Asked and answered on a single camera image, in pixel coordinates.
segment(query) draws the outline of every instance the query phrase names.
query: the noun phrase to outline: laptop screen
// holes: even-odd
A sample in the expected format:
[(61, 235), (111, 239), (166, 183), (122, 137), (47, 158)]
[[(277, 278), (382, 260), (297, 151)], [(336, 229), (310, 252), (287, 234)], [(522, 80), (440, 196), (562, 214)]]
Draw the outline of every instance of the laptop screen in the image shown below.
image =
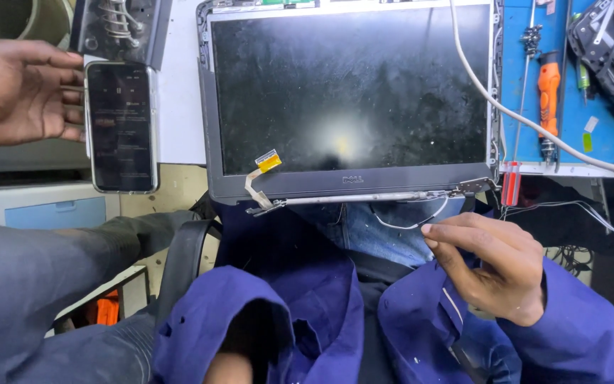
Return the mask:
[[(489, 6), (457, 12), (486, 85)], [(279, 172), (486, 160), (487, 101), (459, 61), (448, 7), (216, 21), (211, 32), (226, 176), (272, 149)]]

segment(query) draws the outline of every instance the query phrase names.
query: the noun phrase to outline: phone screen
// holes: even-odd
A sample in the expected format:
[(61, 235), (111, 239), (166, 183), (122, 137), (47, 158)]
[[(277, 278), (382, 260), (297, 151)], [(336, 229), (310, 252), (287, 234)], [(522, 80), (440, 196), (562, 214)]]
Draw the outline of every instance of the phone screen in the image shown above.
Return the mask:
[(153, 191), (157, 170), (146, 66), (91, 65), (87, 87), (96, 187), (102, 191)]

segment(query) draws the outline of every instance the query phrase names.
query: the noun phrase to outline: hand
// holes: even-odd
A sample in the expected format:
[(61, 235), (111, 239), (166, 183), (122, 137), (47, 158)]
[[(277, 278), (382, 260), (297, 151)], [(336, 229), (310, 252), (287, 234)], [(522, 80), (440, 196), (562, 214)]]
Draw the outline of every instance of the hand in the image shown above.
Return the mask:
[[(421, 231), (465, 301), (522, 327), (544, 315), (544, 249), (531, 234), (475, 213), (425, 224)], [(482, 268), (469, 269), (457, 247), (479, 257)]]
[(39, 41), (0, 39), (0, 145), (58, 137), (84, 141), (82, 92), (61, 86), (82, 86), (82, 57)]

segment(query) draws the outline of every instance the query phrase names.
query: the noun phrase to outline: blue work coat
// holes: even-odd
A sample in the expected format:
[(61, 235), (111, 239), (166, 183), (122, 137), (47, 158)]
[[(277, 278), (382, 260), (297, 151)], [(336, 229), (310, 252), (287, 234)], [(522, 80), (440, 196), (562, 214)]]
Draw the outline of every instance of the blue work coat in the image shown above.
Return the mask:
[[(353, 262), (289, 210), (254, 218), (216, 207), (225, 224), (217, 265), (200, 275), (158, 327), (157, 381), (201, 383), (232, 319), (270, 303), (278, 359), (269, 383), (356, 384), (363, 303)], [(531, 327), (499, 319), (523, 360), (523, 383), (614, 383), (614, 307), (544, 259), (546, 310)], [(400, 383), (471, 383), (449, 352), (467, 304), (436, 262), (381, 296), (378, 319)]]

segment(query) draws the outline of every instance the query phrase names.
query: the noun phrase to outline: orange screwdriver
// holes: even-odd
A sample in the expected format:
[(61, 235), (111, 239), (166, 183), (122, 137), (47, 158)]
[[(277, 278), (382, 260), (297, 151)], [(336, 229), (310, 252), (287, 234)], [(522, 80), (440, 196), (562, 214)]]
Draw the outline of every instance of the orange screwdriver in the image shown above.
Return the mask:
[[(542, 66), (539, 70), (539, 80), (537, 85), (541, 92), (541, 119), (542, 127), (551, 135), (558, 136), (558, 121), (556, 119), (556, 109), (558, 107), (558, 86), (561, 83), (561, 74), (558, 71), (558, 51), (552, 50), (539, 55), (539, 63)], [(542, 156), (546, 165), (554, 160), (555, 144), (544, 135), (539, 134), (542, 143)]]

